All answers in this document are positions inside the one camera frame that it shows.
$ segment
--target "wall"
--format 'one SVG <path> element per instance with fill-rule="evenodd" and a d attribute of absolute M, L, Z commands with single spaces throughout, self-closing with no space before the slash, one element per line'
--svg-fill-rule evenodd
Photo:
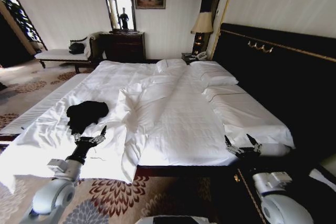
<path fill-rule="evenodd" d="M 20 0 L 48 49 L 67 48 L 70 39 L 111 30 L 105 0 Z M 190 30 L 201 0 L 166 0 L 166 9 L 135 10 L 137 30 L 145 32 L 149 59 L 180 58 L 192 50 Z"/>
<path fill-rule="evenodd" d="M 218 8 L 224 9 L 225 2 L 220 0 Z M 335 13 L 336 0 L 230 0 L 224 22 L 336 37 Z"/>

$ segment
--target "chaise lounge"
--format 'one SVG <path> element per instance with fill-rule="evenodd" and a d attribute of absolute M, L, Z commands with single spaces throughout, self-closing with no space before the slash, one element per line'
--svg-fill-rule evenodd
<path fill-rule="evenodd" d="M 88 37 L 79 40 L 71 40 L 73 43 L 82 43 L 85 46 L 82 54 L 73 55 L 69 49 L 52 49 L 41 52 L 35 55 L 35 58 L 40 61 L 43 68 L 46 68 L 45 61 L 60 61 L 74 63 L 76 73 L 79 73 L 80 67 L 87 67 L 90 64 L 98 63 L 102 59 L 102 50 L 99 47 L 99 36 L 101 32 L 90 34 Z"/>

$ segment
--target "floral rug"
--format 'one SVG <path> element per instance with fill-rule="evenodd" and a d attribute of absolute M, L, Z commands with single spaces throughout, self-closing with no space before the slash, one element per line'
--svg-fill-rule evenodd
<path fill-rule="evenodd" d="M 37 60 L 0 69 L 0 129 L 75 75 L 74 67 Z M 90 72 L 92 69 L 80 69 Z M 0 184 L 0 224 L 19 223 L 35 192 L 49 178 L 18 176 L 12 195 Z M 210 178 L 136 177 L 130 185 L 113 179 L 78 182 L 71 204 L 59 223 L 133 224 L 154 215 L 192 215 L 217 221 L 210 194 Z"/>
<path fill-rule="evenodd" d="M 0 223 L 19 223 L 32 197 L 49 179 L 21 176 L 15 194 L 0 187 Z M 132 184 L 113 179 L 86 179 L 59 223 L 134 224 L 155 215 L 191 215 L 217 221 L 210 178 L 136 177 Z"/>

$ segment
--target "white cushion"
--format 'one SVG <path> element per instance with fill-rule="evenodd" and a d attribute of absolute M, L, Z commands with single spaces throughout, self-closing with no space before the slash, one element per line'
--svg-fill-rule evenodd
<path fill-rule="evenodd" d="M 237 79 L 216 61 L 194 61 L 190 65 L 202 81 L 203 88 L 238 84 Z"/>
<path fill-rule="evenodd" d="M 186 66 L 186 63 L 182 59 L 164 59 L 156 63 L 156 71 L 162 73 L 170 67 Z"/>
<path fill-rule="evenodd" d="M 99 35 L 103 33 L 102 31 L 98 31 L 96 33 L 93 34 L 89 34 L 88 37 L 86 38 L 86 40 L 80 42 L 83 43 L 85 48 L 84 48 L 84 55 L 89 58 L 91 56 L 91 47 L 90 47 L 90 39 L 92 40 L 96 40 Z"/>
<path fill-rule="evenodd" d="M 84 54 L 73 55 L 69 53 L 69 49 L 52 49 L 40 52 L 35 55 L 35 58 L 42 60 L 88 60 Z"/>
<path fill-rule="evenodd" d="M 236 145 L 249 143 L 249 134 L 259 143 L 294 147 L 289 129 L 239 86 L 209 87 L 203 95 Z"/>

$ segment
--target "black headboard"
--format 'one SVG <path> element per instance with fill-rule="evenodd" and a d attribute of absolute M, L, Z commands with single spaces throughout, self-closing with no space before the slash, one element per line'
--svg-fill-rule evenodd
<path fill-rule="evenodd" d="M 336 153 L 336 39 L 223 23 L 213 60 L 291 130 L 297 152 Z"/>

